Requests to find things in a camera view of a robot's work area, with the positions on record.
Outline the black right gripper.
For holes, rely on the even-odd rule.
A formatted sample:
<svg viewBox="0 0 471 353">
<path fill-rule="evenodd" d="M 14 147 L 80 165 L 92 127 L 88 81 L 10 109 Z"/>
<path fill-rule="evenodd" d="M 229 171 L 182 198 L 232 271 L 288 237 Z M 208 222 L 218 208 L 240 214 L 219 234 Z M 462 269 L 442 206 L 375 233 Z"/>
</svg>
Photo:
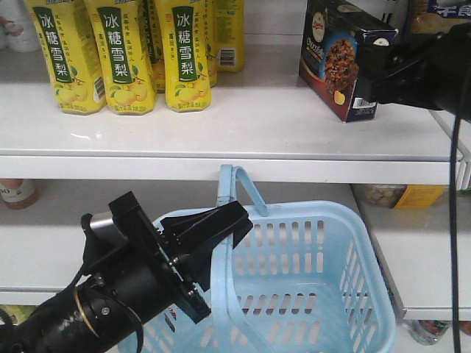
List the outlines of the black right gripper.
<svg viewBox="0 0 471 353">
<path fill-rule="evenodd" d="M 446 34 L 417 35 L 405 43 L 379 46 L 362 43 L 355 61 L 359 67 L 356 90 L 361 98 L 379 104 L 401 104 L 444 109 L 433 80 L 433 56 Z"/>
</svg>

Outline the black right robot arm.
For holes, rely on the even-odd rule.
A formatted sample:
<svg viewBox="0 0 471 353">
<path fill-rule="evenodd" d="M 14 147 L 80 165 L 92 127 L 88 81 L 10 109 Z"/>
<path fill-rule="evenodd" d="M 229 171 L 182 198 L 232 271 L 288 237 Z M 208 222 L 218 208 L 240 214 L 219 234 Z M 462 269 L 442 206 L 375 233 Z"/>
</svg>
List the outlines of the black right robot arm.
<svg viewBox="0 0 471 353">
<path fill-rule="evenodd" d="M 447 111 L 470 121 L 470 23 L 390 46 L 358 45 L 359 93 L 367 101 Z"/>
</svg>

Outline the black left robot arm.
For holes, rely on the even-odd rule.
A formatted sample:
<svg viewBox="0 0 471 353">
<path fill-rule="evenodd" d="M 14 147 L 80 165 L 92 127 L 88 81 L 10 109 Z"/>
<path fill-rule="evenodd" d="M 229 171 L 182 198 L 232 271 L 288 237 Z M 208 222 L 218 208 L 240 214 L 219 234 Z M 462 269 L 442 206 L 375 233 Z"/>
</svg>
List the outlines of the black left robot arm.
<svg viewBox="0 0 471 353">
<path fill-rule="evenodd" d="M 1 314 L 3 352 L 106 352 L 128 335 L 144 344 L 144 325 L 171 305 L 194 323 L 210 315 L 213 250 L 251 230 L 237 201 L 200 213 L 169 216 L 155 227 L 133 193 L 105 215 L 82 217 L 85 250 L 71 283 L 14 324 Z"/>
</svg>

